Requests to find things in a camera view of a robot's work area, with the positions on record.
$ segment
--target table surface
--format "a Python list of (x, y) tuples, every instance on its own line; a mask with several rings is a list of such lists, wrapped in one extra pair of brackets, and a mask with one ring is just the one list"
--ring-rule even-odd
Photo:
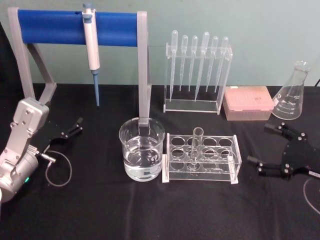
[[(36, 85), (39, 95), (42, 85)], [(269, 87), (271, 96), (279, 88)], [(83, 117), (83, 133), (63, 147), (73, 167), (69, 185), (55, 188), (45, 180), (45, 160), (11, 201), (2, 204), (0, 239), (319, 239), (320, 215), (306, 203), (296, 175), (290, 181), (258, 177), (246, 158), (280, 163), (287, 143), (264, 132), (266, 121), (227, 121), (224, 112), (163, 113), (163, 86), (153, 86), (150, 117), (170, 134), (191, 135), (202, 127), (205, 135), (237, 135), (242, 157), (239, 184), (210, 181), (162, 183), (161, 174), (149, 182), (135, 182), (125, 173), (118, 131), (138, 114), (137, 86), (100, 86), (101, 107), (95, 107), (92, 85), (60, 84), (49, 120), (70, 126)], [(0, 93), (0, 146), (5, 147), (18, 101), (11, 88)], [(281, 120), (271, 116), (271, 124)], [(304, 90), (302, 115), (290, 126), (308, 133), (320, 146), (320, 88)], [(62, 164), (51, 175), (66, 175)], [(309, 200), (320, 208), (320, 181), (306, 186)]]

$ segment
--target pink pipette tip box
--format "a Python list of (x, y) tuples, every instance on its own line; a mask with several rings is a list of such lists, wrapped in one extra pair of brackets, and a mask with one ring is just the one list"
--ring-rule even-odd
[(265, 86), (227, 86), (223, 106), (228, 121), (268, 120), (274, 102)]

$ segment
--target transfer pipette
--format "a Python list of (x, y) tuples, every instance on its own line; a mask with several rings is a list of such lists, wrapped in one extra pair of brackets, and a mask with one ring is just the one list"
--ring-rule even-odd
[(178, 31), (173, 30), (171, 34), (172, 57), (171, 57), (171, 78), (170, 78), (170, 101), (171, 101), (172, 93), (174, 91), (177, 49), (178, 49)]
[(198, 37), (193, 36), (191, 42), (191, 62), (190, 62), (190, 70), (189, 70), (189, 92), (190, 92), (190, 84), (192, 79), (192, 73), (194, 71), (195, 57), (198, 46)]
[(215, 57), (216, 57), (218, 41), (219, 41), (219, 38), (217, 36), (214, 36), (212, 38), (212, 43), (211, 43), (211, 55), (212, 55), (212, 58), (210, 59), (208, 75), (206, 76), (206, 88), (205, 88), (206, 92), (208, 91), (208, 86), (209, 86), (209, 82), (210, 82), (210, 78), (211, 78), (212, 67), (214, 65), (214, 60), (215, 60)]
[(181, 43), (181, 66), (180, 66), (180, 89), (181, 91), (181, 85), (182, 85), (182, 79), (184, 78), (184, 68), (185, 68), (185, 59), (186, 59), (186, 52), (188, 47), (188, 36), (183, 35), (182, 36), (182, 43)]
[(200, 88), (200, 82), (201, 82), (201, 76), (202, 76), (202, 69), (204, 68), (204, 61), (206, 57), (206, 51), (209, 43), (210, 34), (206, 31), (203, 33), (202, 36), (202, 42), (201, 42), (201, 59), (200, 59), (200, 65), (199, 65), (199, 72), (198, 72), (198, 79), (196, 81), (196, 87), (195, 87), (195, 95), (194, 95), (194, 101), (196, 101), (199, 88)]
[(219, 79), (220, 79), (220, 75), (221, 75), (221, 70), (222, 70), (222, 65), (224, 63), (224, 59), (225, 59), (225, 54), (227, 52), (227, 46), (228, 46), (228, 37), (225, 36), (222, 39), (222, 43), (221, 43), (221, 48), (220, 48), (220, 61), (219, 61), (219, 66), (218, 66), (218, 70), (216, 73), (216, 79), (215, 79), (215, 89), (214, 92), (217, 92), (217, 86), (219, 84)]

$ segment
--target robotic arm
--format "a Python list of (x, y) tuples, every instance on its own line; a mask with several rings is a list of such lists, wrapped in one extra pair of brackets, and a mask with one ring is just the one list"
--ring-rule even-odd
[(295, 174), (305, 174), (320, 179), (320, 150), (311, 146), (308, 135), (282, 122), (279, 126), (264, 125), (266, 132), (289, 140), (282, 153), (281, 164), (271, 164), (248, 156), (249, 164), (256, 167), (260, 176), (290, 179)]
[(26, 98), (18, 103), (13, 122), (10, 124), (11, 134), (5, 149), (0, 155), (0, 193), (2, 192), (1, 202), (11, 200), (22, 185), (28, 180), (29, 176), (38, 166), (37, 157), (49, 160), (49, 165), (56, 160), (45, 154), (46, 150), (56, 143), (63, 144), (68, 138), (82, 131), (80, 119), (76, 125), (66, 133), (49, 139), (45, 143), (46, 147), (38, 150), (30, 144), (32, 138), (41, 129), (48, 117), (48, 106), (34, 100)]

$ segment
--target pipette stand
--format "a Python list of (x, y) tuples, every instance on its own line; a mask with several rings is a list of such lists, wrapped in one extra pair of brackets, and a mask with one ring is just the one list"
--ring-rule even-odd
[[(181, 45), (178, 46), (175, 57), (175, 70), (174, 70), (174, 86), (173, 94), (170, 99), (170, 83), (172, 73), (172, 51), (171, 45), (166, 43), (165, 56), (166, 56), (166, 68), (165, 68), (165, 85), (164, 85), (164, 103), (163, 112), (166, 111), (178, 111), (178, 112), (203, 112), (203, 113), (217, 113), (220, 114), (225, 87), (228, 80), (229, 70), (233, 58), (233, 52), (230, 45), (226, 48), (226, 53), (221, 54), (221, 47), (215, 48), (216, 52), (213, 54), (212, 47), (207, 47), (205, 52), (205, 58), (203, 61), (203, 69), (200, 80), (200, 91), (196, 93), (197, 77), (199, 75), (199, 65), (201, 62), (201, 46), (197, 46), (194, 59), (194, 67), (192, 72), (191, 88), (188, 90), (189, 85), (189, 72), (190, 62), (192, 58), (192, 47), (188, 46), (185, 54), (184, 70), (182, 77), (182, 86), (180, 90), (180, 71), (181, 71), (181, 59), (183, 56)], [(218, 71), (218, 65), (220, 59), (223, 57), (221, 74), (216, 82), (216, 76)], [(210, 60), (213, 60), (212, 72), (210, 74), (209, 88), (206, 91), (207, 75), (209, 71)]]
[[(85, 45), (81, 11), (26, 10), (9, 7), (8, 18), (24, 96), (35, 99), (28, 58), (30, 52), (44, 78), (45, 88), (39, 102), (45, 104), (53, 97), (57, 84), (37, 44)], [(147, 12), (97, 12), (96, 27), (100, 46), (137, 47), (139, 116), (148, 118), (151, 82)]]
[(204, 180), (238, 183), (242, 163), (237, 136), (203, 136), (199, 158), (192, 163), (192, 135), (166, 135), (162, 182)]

